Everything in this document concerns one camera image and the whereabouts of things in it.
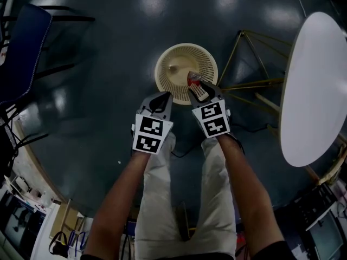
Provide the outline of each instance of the white round table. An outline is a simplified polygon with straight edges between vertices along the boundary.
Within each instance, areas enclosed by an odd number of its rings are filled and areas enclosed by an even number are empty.
[[[315,12],[292,48],[280,108],[286,161],[306,166],[322,156],[347,114],[347,42],[337,23]]]

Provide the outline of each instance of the forearm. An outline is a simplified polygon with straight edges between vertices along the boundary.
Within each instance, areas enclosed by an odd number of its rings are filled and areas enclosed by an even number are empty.
[[[130,162],[108,192],[94,217],[86,254],[107,260],[113,259],[118,253],[124,225],[149,157],[150,154],[134,152]]]
[[[251,255],[266,246],[282,241],[270,197],[248,164],[239,145],[221,135],[218,141],[226,157],[226,167],[234,191]]]

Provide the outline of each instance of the mesh basket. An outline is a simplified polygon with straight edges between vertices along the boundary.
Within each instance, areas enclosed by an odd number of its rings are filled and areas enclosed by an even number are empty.
[[[169,91],[173,95],[173,102],[190,105],[188,97],[187,76],[189,71],[202,75],[202,80],[216,84],[218,68],[212,55],[201,46],[192,43],[181,43],[170,47],[160,56],[155,70],[158,89]],[[208,94],[194,84],[191,88],[200,100]]]

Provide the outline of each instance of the khaki pants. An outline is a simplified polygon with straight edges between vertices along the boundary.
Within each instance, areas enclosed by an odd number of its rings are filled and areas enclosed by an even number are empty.
[[[191,240],[181,241],[171,207],[170,153],[176,138],[170,133],[144,174],[144,193],[135,229],[135,259],[153,260],[222,252],[235,258],[236,230],[233,197],[222,149],[215,138],[201,146],[203,165],[201,208]]]

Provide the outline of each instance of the red object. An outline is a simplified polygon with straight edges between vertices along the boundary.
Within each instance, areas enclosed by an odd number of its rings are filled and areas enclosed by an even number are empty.
[[[200,81],[199,80],[194,80],[194,79],[191,79],[191,78],[187,79],[187,83],[188,83],[188,87],[190,87],[191,84],[195,84],[197,86],[200,86]]]
[[[244,234],[242,234],[242,233],[237,234],[237,242],[238,243],[245,243],[246,242]]]

